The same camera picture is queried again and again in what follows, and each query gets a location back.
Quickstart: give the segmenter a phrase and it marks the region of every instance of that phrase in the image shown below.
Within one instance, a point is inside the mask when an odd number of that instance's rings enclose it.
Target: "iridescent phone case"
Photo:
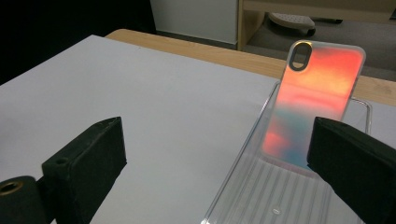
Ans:
[[[342,119],[364,60],[364,50],[355,46],[294,43],[263,138],[263,153],[309,169],[306,154],[315,117]]]

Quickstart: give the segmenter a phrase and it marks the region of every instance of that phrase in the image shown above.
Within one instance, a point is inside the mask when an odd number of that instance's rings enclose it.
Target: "floor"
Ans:
[[[294,30],[273,24],[265,18],[262,26],[250,39],[243,51],[286,60],[289,48],[297,40],[309,39],[330,43],[355,45],[366,51],[363,76],[396,81],[396,26],[367,22],[312,18],[316,25],[313,36],[304,30]],[[235,45],[217,41],[159,32],[159,35],[189,40],[226,49]]]

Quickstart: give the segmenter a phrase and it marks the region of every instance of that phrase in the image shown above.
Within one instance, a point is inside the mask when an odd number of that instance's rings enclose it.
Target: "orange gradient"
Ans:
[[[342,119],[364,61],[357,48],[312,43],[303,71],[288,62],[262,143],[265,154],[304,168],[315,117]]]

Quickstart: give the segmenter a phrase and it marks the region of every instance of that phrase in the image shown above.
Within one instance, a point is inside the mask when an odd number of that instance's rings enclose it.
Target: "clear plastic tray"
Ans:
[[[279,83],[265,103],[202,224],[363,223],[315,172],[265,156],[265,123]],[[352,99],[343,122],[370,133],[371,106]]]

